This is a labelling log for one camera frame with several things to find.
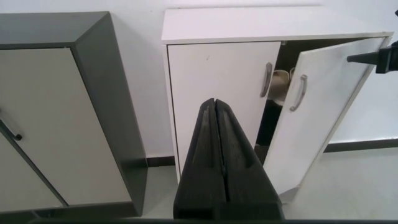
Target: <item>cabinet handle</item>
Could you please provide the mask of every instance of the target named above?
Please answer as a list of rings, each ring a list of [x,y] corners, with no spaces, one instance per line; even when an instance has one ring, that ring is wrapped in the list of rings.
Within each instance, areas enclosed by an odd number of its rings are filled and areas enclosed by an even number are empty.
[[[264,81],[264,87],[262,88],[261,97],[265,97],[267,95],[267,91],[269,89],[269,85],[271,84],[271,78],[272,78],[272,64],[270,62],[267,63],[266,65],[266,79]]]
[[[12,131],[7,127],[7,125],[4,123],[4,121],[0,118],[0,128],[11,138],[13,138],[16,141],[20,141],[22,139],[22,136],[20,134],[14,134]]]
[[[302,91],[301,91],[300,98],[298,99],[296,105],[290,107],[291,111],[296,111],[297,108],[299,108],[299,106],[301,104],[301,101],[303,101],[303,98],[305,96],[305,92],[307,91],[307,80],[308,80],[308,77],[306,75],[302,75],[300,77],[300,79],[301,79],[301,82],[303,83],[303,88],[302,88]]]

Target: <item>cabinet door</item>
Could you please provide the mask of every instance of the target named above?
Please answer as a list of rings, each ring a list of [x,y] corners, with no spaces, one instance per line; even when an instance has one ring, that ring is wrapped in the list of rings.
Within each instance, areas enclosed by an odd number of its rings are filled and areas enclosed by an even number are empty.
[[[347,56],[374,52],[383,40],[359,40],[300,54],[264,163],[278,194],[299,187],[364,76],[368,65],[348,63]]]
[[[267,99],[261,97],[266,65],[275,65],[279,47],[280,42],[168,46],[180,172],[199,107],[209,98],[230,105],[254,147]]]
[[[0,212],[61,206],[51,190],[0,134]]]
[[[70,49],[0,50],[0,109],[68,204],[131,201]]]

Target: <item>open cabinet door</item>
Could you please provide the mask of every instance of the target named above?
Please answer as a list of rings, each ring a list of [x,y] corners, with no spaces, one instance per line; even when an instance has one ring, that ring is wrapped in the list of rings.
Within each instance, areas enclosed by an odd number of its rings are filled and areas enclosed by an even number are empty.
[[[347,56],[377,51],[383,40],[359,40],[300,54],[264,163],[280,197],[295,195],[358,83],[368,75],[368,65],[348,63]]]

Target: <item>cabinet top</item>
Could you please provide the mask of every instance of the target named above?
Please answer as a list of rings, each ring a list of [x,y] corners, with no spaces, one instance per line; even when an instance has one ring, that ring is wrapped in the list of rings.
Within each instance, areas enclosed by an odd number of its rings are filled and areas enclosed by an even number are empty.
[[[67,47],[108,12],[0,14],[0,49]]]
[[[169,9],[165,12],[162,43],[335,39],[392,34],[391,30],[322,6]]]

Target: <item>beige cabinet door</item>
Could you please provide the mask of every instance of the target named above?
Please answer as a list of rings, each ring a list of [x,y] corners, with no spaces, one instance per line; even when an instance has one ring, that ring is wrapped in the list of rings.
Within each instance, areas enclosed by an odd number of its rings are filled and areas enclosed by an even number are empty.
[[[0,50],[0,109],[69,205],[131,201],[70,49]]]
[[[0,133],[0,212],[61,206],[51,190]]]

